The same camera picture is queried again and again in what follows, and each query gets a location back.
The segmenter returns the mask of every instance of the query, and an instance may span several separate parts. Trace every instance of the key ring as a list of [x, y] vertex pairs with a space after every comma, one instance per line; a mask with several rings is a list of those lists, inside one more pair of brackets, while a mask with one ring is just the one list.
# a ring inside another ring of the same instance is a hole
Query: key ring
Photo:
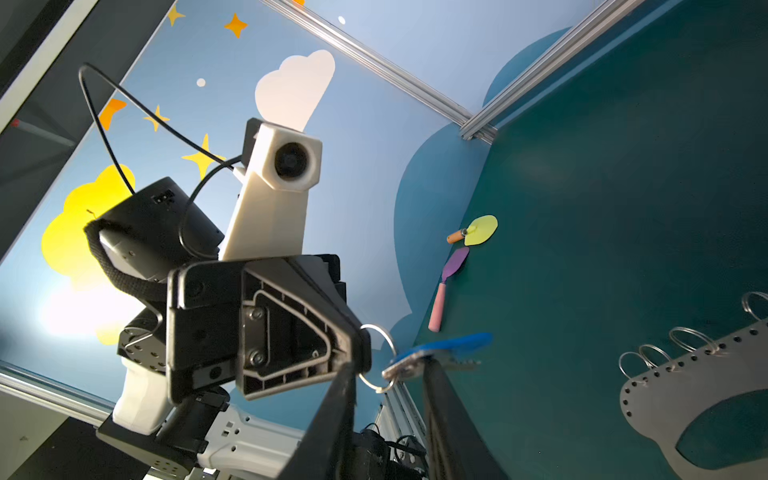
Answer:
[[715, 341], [714, 341], [714, 340], [712, 340], [710, 337], [708, 337], [708, 336], [704, 335], [702, 332], [700, 332], [700, 331], [698, 331], [698, 330], [694, 330], [694, 329], [689, 329], [689, 328], [687, 328], [687, 327], [685, 327], [685, 326], [676, 326], [676, 327], [674, 327], [672, 330], [670, 330], [670, 339], [671, 339], [673, 342], [675, 342], [675, 344], [676, 344], [677, 346], [679, 346], [679, 347], [680, 347], [681, 349], [683, 349], [683, 350], [686, 350], [686, 351], [688, 351], [688, 352], [693, 352], [693, 351], [695, 351], [696, 349], [695, 349], [695, 348], [693, 348], [692, 346], [688, 345], [688, 344], [687, 344], [687, 343], [685, 343], [684, 341], [682, 341], [682, 340], [679, 340], [679, 339], [678, 339], [678, 338], [677, 338], [677, 337], [674, 335], [674, 333], [675, 333], [675, 332], [684, 332], [684, 333], [689, 333], [689, 334], [691, 334], [691, 335], [693, 335], [693, 336], [697, 336], [697, 337], [699, 337], [699, 338], [700, 338], [700, 339], [702, 339], [704, 342], [706, 342], [706, 343], [707, 343], [707, 345], [709, 345], [709, 346], [710, 346], [710, 353], [715, 353], [716, 351], [720, 350], [720, 347], [719, 347], [719, 346], [717, 346], [717, 344], [715, 343]]
[[[389, 344], [389, 348], [392, 349], [392, 356], [397, 356], [397, 349], [395, 348], [395, 343], [392, 341], [392, 335], [389, 334], [385, 329], [378, 325], [374, 325], [373, 323], [366, 323], [365, 325], [360, 326], [361, 330], [364, 329], [371, 329], [375, 330], [376, 332], [379, 332], [384, 337], [384, 340]], [[371, 382], [369, 382], [365, 376], [362, 375], [362, 373], [357, 374], [358, 377], [362, 380], [363, 383], [365, 383], [367, 386], [373, 389], [376, 393], [384, 393], [388, 392], [393, 386], [395, 386], [395, 382], [397, 382], [397, 376], [395, 376], [393, 379], [389, 380], [389, 385], [387, 386], [377, 386], [373, 385]]]
[[640, 357], [640, 358], [642, 358], [642, 359], [643, 359], [643, 361], [645, 362], [645, 366], [646, 366], [646, 367], [648, 367], [648, 369], [650, 369], [650, 368], [651, 368], [651, 367], [650, 367], [650, 362], [648, 362], [648, 361], [645, 359], [645, 357], [643, 357], [643, 356], [642, 356], [640, 353], [637, 353], [637, 352], [624, 352], [624, 353], [622, 353], [621, 355], [619, 355], [619, 370], [621, 370], [621, 372], [624, 374], [624, 376], [625, 376], [625, 377], [627, 377], [629, 380], [632, 380], [632, 377], [630, 377], [630, 376], [629, 376], [629, 375], [628, 375], [628, 374], [627, 374], [627, 373], [624, 371], [624, 367], [623, 367], [623, 366], [621, 366], [621, 360], [623, 360], [623, 359], [624, 359], [624, 357], [625, 357], [625, 356], [627, 356], [627, 355], [637, 355], [637, 356], [639, 356], [639, 357]]
[[671, 372], [672, 370], [674, 370], [674, 369], [675, 369], [675, 365], [674, 365], [674, 363], [672, 363], [672, 357], [670, 357], [669, 355], [667, 355], [667, 352], [664, 352], [662, 349], [660, 349], [659, 347], [657, 347], [657, 346], [655, 346], [655, 345], [651, 345], [650, 343], [646, 343], [646, 344], [644, 344], [644, 345], [640, 345], [640, 346], [637, 348], [637, 354], [638, 354], [638, 355], [640, 355], [640, 357], [641, 357], [643, 360], [645, 360], [645, 362], [646, 362], [646, 363], [648, 363], [648, 364], [650, 365], [650, 367], [651, 367], [651, 368], [653, 368], [653, 369], [657, 369], [657, 368], [659, 368], [659, 365], [656, 365], [655, 363], [651, 362], [651, 361], [648, 359], [648, 357], [646, 357], [646, 356], [645, 356], [645, 354], [643, 353], [643, 349], [644, 349], [644, 348], [654, 349], [654, 350], [656, 350], [657, 352], [659, 352], [661, 355], [664, 355], [664, 358], [665, 358], [665, 359], [667, 359], [667, 361], [670, 363], [670, 365], [672, 365], [671, 367], [667, 367], [667, 371], [668, 371], [668, 372]]
[[747, 293], [744, 293], [744, 295], [741, 297], [741, 308], [743, 308], [745, 312], [753, 316], [755, 320], [757, 320], [758, 322], [763, 322], [766, 319], [761, 319], [760, 317], [755, 315], [755, 312], [752, 311], [752, 306], [750, 305], [750, 297], [752, 295], [757, 295], [763, 300], [768, 300], [768, 294], [763, 292], [747, 292]]

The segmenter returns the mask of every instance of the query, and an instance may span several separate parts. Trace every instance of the purple shovel blade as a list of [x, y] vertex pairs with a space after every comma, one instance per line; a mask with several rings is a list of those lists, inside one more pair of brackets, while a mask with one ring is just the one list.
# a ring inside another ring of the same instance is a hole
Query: purple shovel blade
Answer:
[[464, 260], [466, 260], [467, 255], [469, 255], [469, 247], [459, 248], [453, 255], [451, 255], [451, 258], [448, 259], [448, 262], [442, 268], [443, 283], [445, 283], [449, 276], [456, 273], [456, 270], [458, 270], [462, 263], [464, 263]]

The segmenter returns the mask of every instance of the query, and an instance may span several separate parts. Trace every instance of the cloud decal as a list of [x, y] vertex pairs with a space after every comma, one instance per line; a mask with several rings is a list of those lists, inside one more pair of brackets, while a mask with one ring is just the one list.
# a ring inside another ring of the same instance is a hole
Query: cloud decal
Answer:
[[[131, 170], [121, 165], [135, 186]], [[114, 165], [102, 171], [91, 184], [75, 188], [64, 202], [63, 211], [48, 225], [41, 240], [45, 262], [70, 284], [55, 293], [55, 311], [44, 308], [43, 323], [58, 335], [62, 331], [95, 334], [105, 345], [118, 342], [120, 330], [144, 307], [135, 298], [116, 290], [88, 249], [83, 227], [101, 216], [130, 193]]]
[[327, 50], [286, 58], [256, 85], [256, 106], [262, 118], [304, 131], [335, 70], [333, 55]]

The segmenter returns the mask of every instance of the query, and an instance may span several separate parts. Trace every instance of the purple shovel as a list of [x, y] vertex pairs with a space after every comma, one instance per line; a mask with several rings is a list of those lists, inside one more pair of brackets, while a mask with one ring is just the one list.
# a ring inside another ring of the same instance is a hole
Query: purple shovel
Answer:
[[449, 276], [456, 273], [456, 270], [464, 263], [467, 255], [469, 255], [469, 247], [462, 247], [456, 250], [448, 262], [442, 268], [442, 280], [437, 287], [437, 295], [435, 296], [435, 304], [432, 306], [432, 315], [429, 317], [429, 329], [433, 332], [440, 331], [440, 324], [442, 323], [442, 307], [445, 306], [445, 281]]

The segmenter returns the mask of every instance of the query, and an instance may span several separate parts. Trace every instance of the pink handle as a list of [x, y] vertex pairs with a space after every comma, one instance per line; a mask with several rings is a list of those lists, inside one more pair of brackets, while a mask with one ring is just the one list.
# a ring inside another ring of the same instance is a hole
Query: pink handle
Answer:
[[442, 323], [442, 307], [445, 306], [445, 284], [440, 283], [435, 295], [435, 304], [432, 306], [432, 316], [429, 317], [429, 329], [433, 332], [440, 331]]

